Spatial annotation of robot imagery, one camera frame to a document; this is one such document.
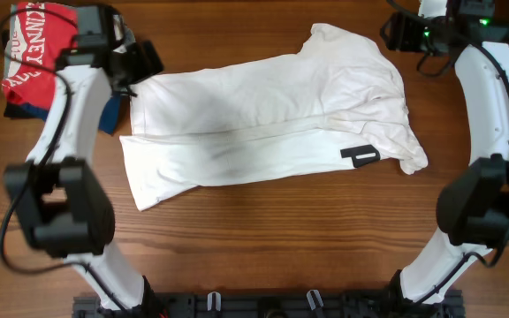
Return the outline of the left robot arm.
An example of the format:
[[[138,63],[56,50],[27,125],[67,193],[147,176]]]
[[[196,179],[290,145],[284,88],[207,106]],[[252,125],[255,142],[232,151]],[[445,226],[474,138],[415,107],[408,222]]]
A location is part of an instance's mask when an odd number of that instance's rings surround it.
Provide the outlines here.
[[[4,171],[26,242],[76,270],[96,292],[94,313],[105,317],[164,317],[148,280],[114,242],[115,213],[90,164],[103,108],[163,69],[150,42],[127,43],[121,13],[107,4],[78,6],[74,34],[49,73],[55,93],[34,148]]]

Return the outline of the white t-shirt black print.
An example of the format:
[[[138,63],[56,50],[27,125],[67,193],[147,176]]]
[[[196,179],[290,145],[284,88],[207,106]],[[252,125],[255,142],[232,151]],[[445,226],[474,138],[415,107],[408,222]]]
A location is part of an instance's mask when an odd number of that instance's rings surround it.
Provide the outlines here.
[[[370,39],[324,23],[301,50],[134,87],[121,138],[139,210],[197,186],[229,186],[428,158],[411,129],[403,80]]]

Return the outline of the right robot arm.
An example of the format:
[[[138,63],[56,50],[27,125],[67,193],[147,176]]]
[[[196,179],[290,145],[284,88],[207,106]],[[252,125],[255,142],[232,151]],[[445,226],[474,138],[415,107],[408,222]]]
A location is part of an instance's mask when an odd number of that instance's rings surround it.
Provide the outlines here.
[[[448,294],[475,262],[491,269],[509,244],[509,25],[491,1],[401,5],[384,24],[388,49],[444,57],[467,106],[470,159],[437,199],[437,229],[417,258],[397,271],[377,307],[394,317],[453,317]]]

